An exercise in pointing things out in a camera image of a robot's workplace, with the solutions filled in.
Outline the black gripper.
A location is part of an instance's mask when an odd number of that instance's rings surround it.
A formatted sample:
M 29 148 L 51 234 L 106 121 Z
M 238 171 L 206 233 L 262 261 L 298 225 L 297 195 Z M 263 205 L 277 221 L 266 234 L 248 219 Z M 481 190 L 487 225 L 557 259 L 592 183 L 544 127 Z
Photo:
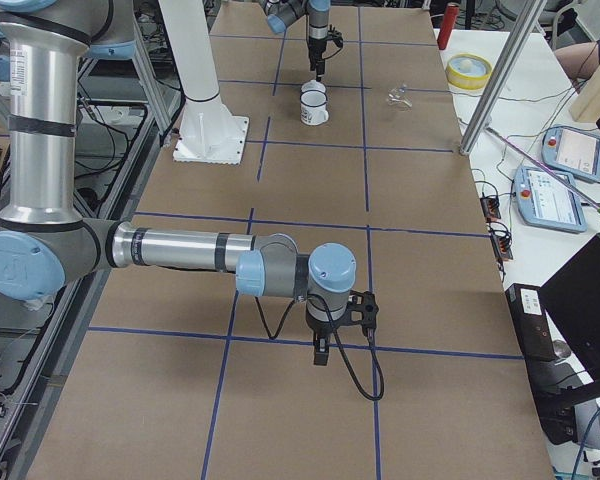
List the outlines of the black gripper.
M 326 366 L 329 359 L 331 325 L 328 321 L 321 321 L 312 315 L 307 316 L 307 325 L 313 332 L 313 364 L 315 366 Z
M 316 71 L 316 80 L 321 81 L 325 74 L 325 61 L 323 55 L 326 51 L 327 40 L 325 38 L 307 38 L 310 71 Z

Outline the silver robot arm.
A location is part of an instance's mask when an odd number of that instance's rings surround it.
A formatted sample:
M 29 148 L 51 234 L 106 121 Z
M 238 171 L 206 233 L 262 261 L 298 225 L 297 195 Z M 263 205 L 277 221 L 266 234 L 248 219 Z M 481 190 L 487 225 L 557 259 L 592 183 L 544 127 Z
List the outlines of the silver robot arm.
M 10 45 L 10 200 L 0 211 L 0 293 L 31 301 L 92 272 L 129 265 L 232 273 L 237 291 L 304 302 L 314 361 L 351 321 L 356 260 L 338 243 L 303 255 L 284 234 L 137 228 L 74 207 L 82 57 L 135 53 L 129 1 L 0 1 Z
M 282 34 L 301 18 L 306 19 L 306 43 L 310 70 L 316 80 L 321 81 L 325 74 L 323 58 L 329 36 L 330 1 L 319 0 L 260 0 L 266 22 L 274 34 Z

